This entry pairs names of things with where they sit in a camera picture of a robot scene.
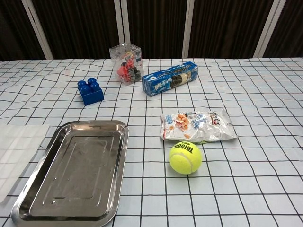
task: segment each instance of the table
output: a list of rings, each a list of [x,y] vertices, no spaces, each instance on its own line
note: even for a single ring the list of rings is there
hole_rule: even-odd
[[[0,123],[49,124],[37,154],[3,204],[0,227],[59,125],[129,125],[120,204],[107,227],[303,226],[303,59],[144,60],[145,73],[186,61],[199,77],[153,97],[117,81],[110,60],[0,62]],[[105,100],[84,107],[77,81],[97,77]],[[238,139],[199,145],[200,169],[175,173],[160,139],[161,113],[225,108]]]

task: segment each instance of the yellow tennis ball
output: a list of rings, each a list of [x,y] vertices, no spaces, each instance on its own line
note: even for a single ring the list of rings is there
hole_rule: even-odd
[[[180,174],[195,172],[202,163],[202,154],[197,146],[190,142],[179,142],[169,153],[170,166]]]

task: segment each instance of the translucent plastic bag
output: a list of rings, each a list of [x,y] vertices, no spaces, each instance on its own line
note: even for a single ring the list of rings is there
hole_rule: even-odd
[[[215,142],[237,138],[227,112],[187,112],[162,115],[161,137],[164,140]]]

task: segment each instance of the metal tray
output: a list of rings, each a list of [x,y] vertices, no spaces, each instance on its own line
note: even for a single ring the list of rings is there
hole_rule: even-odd
[[[120,121],[70,122],[53,135],[18,197],[19,227],[100,227],[116,214],[128,140]]]

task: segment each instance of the brown curtain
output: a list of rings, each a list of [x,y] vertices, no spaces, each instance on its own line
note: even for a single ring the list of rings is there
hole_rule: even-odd
[[[188,57],[251,58],[273,0],[196,0]]]
[[[303,0],[286,1],[264,57],[303,57]]]
[[[114,0],[33,0],[55,59],[109,58],[119,44]]]
[[[187,0],[128,0],[131,42],[144,58],[181,58]]]
[[[0,61],[45,59],[21,0],[0,0]]]

